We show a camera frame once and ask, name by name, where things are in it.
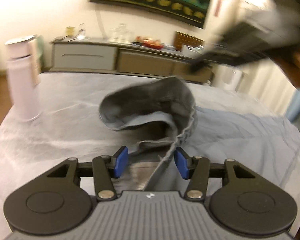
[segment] cabinet door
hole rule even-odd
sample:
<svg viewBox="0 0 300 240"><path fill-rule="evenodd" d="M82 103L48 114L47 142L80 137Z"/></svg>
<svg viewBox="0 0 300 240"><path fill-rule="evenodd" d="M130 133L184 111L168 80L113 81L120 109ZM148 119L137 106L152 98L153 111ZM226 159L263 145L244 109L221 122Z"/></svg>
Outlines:
<svg viewBox="0 0 300 240"><path fill-rule="evenodd" d="M170 76L174 61L155 53L142 53L121 49L118 58L118 72Z"/></svg>
<svg viewBox="0 0 300 240"><path fill-rule="evenodd" d="M195 74L189 73L189 64L186 62L176 62L173 69L173 75L182 77L184 80L204 83L211 77L210 68L202 68Z"/></svg>
<svg viewBox="0 0 300 240"><path fill-rule="evenodd" d="M55 44L54 68L114 69L116 47Z"/></svg>

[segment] white wall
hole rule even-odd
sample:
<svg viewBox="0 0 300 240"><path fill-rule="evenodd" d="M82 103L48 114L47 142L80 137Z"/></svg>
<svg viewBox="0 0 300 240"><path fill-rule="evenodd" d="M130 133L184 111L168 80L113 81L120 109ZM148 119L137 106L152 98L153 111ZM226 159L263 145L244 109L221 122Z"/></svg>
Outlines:
<svg viewBox="0 0 300 240"><path fill-rule="evenodd" d="M99 6L106 32L126 23L135 35L148 35L172 43L175 31L188 33L204 41L215 38L218 26L231 25L239 0L223 0L219 17L214 16L217 0L211 0L205 29L147 11L111 5L96 5L88 0L0 0L0 69L5 69L4 43L8 39L40 34L44 37L46 62L51 64L51 45L63 36L67 26L86 25L87 36L101 37L96 7Z"/></svg>

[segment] ribbed gray surface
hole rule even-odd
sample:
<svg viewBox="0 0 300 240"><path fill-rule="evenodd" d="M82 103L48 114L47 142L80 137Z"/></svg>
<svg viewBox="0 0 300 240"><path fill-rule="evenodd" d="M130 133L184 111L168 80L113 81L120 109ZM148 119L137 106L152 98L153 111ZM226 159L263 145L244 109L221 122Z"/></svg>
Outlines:
<svg viewBox="0 0 300 240"><path fill-rule="evenodd" d="M26 236L15 232L6 240L238 240L247 239L217 225L200 203L183 200L178 192L125 191L97 205L89 219L57 236ZM281 234L272 240L290 240Z"/></svg>

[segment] electrical cord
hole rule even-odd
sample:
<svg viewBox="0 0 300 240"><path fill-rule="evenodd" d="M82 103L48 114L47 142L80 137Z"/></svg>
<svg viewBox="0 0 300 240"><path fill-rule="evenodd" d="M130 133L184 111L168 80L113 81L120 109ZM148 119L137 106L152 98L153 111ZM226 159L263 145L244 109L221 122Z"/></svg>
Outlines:
<svg viewBox="0 0 300 240"><path fill-rule="evenodd" d="M100 8L99 8L99 5L96 3L96 17L97 17L97 22L98 22L98 26L99 26L99 29L101 31L101 34L102 34L102 37L104 40L108 39L107 37L107 34L105 32L105 28L103 26L103 22L102 22L102 18L101 18L101 13L100 13Z"/></svg>

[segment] wooden drawer unit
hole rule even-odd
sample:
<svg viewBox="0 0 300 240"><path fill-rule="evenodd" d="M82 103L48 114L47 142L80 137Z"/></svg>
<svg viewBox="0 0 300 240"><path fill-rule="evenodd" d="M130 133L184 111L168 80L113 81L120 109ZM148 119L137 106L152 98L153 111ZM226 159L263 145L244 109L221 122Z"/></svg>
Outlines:
<svg viewBox="0 0 300 240"><path fill-rule="evenodd" d="M173 64L174 61L166 56L120 49L117 71L155 76L170 76L173 72Z"/></svg>
<svg viewBox="0 0 300 240"><path fill-rule="evenodd" d="M198 45L203 44L203 40L200 40L194 36L190 36L185 33L176 32L173 46L176 48L176 50L181 51L183 44L191 47L198 47Z"/></svg>
<svg viewBox="0 0 300 240"><path fill-rule="evenodd" d="M55 44L54 68L113 70L117 48L89 44Z"/></svg>

